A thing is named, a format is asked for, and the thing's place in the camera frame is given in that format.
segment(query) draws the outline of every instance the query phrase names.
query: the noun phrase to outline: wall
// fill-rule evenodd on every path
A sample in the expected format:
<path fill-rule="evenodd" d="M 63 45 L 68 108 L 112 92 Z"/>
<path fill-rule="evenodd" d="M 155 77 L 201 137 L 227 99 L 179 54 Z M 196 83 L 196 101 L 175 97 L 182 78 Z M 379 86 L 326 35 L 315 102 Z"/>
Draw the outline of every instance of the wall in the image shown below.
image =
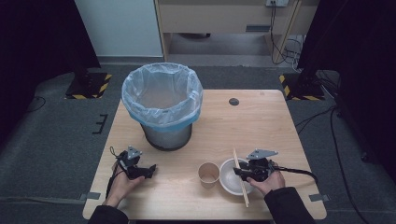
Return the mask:
<path fill-rule="evenodd" d="M 98 58 L 162 57 L 153 0 L 75 0 Z"/>

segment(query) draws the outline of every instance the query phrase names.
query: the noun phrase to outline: chopsticks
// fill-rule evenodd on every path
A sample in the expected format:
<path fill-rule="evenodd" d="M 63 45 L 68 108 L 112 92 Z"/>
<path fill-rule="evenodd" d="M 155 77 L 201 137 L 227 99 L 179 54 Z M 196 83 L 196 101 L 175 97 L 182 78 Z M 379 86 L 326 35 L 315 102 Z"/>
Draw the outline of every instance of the chopsticks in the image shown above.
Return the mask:
<path fill-rule="evenodd" d="M 233 149 L 233 159 L 235 160 L 236 168 L 240 169 L 238 157 L 236 156 L 235 148 Z M 241 176 L 239 176 L 239 182 L 241 183 L 242 192 L 244 193 L 245 204 L 248 207 L 248 195 L 247 190 L 245 189 L 244 181 L 242 180 Z"/>

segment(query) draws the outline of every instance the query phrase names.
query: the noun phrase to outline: human hand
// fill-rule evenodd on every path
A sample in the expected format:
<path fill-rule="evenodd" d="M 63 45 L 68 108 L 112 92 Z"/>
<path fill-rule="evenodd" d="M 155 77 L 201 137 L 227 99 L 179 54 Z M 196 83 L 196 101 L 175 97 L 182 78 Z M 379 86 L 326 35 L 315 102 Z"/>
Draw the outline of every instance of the human hand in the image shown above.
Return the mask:
<path fill-rule="evenodd" d="M 106 200 L 102 203 L 102 205 L 109 205 L 117 208 L 122 199 L 124 199 L 128 194 L 130 194 L 133 189 L 139 185 L 145 177 L 139 176 L 134 180 L 130 180 L 125 172 L 122 171 L 118 163 L 114 163 L 113 170 L 116 169 L 116 177 L 113 180 L 113 184 L 111 186 L 110 192 L 107 195 Z"/>
<path fill-rule="evenodd" d="M 248 177 L 247 182 L 258 189 L 263 196 L 269 193 L 271 190 L 285 188 L 285 178 L 279 171 L 274 171 L 262 182 L 257 182 L 256 180 Z"/>

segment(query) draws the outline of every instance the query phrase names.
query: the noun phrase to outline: trash can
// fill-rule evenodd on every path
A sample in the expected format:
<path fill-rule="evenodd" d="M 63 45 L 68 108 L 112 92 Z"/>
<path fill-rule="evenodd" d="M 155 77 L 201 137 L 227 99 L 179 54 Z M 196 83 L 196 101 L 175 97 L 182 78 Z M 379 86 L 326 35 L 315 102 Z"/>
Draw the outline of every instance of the trash can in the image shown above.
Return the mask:
<path fill-rule="evenodd" d="M 177 63 L 151 63 L 132 71 L 121 100 L 146 139 L 159 150 L 176 150 L 190 140 L 203 88 L 195 71 Z"/>

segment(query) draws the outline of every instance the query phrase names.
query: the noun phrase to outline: sleeve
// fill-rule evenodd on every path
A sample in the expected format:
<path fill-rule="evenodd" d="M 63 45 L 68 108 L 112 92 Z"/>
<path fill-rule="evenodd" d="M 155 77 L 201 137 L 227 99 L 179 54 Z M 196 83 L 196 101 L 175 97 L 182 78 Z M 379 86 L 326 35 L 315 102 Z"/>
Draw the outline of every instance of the sleeve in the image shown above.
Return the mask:
<path fill-rule="evenodd" d="M 271 190 L 264 200 L 276 224 L 316 223 L 295 188 Z"/>
<path fill-rule="evenodd" d="M 88 224 L 128 224 L 128 222 L 128 217 L 119 209 L 112 206 L 99 205 L 95 208 Z"/>

